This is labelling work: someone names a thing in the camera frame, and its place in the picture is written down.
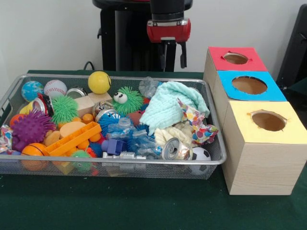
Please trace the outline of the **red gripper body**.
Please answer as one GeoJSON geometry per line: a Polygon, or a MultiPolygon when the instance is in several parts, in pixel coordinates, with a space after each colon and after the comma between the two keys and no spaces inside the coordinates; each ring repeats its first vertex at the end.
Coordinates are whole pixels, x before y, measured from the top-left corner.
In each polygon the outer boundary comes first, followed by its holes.
{"type": "Polygon", "coordinates": [[[162,41],[186,42],[190,37],[191,21],[189,18],[173,22],[149,20],[146,30],[152,43],[161,43],[162,41]]]}

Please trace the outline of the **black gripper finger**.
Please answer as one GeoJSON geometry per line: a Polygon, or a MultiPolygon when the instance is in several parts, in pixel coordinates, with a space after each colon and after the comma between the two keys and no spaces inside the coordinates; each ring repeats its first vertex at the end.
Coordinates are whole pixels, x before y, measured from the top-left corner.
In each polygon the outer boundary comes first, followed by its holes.
{"type": "Polygon", "coordinates": [[[187,50],[186,42],[180,42],[182,54],[180,55],[180,66],[182,69],[187,67],[187,50]]]}
{"type": "Polygon", "coordinates": [[[160,66],[162,70],[165,70],[165,51],[166,51],[166,46],[165,42],[161,42],[159,44],[159,58],[160,58],[160,66]]]}

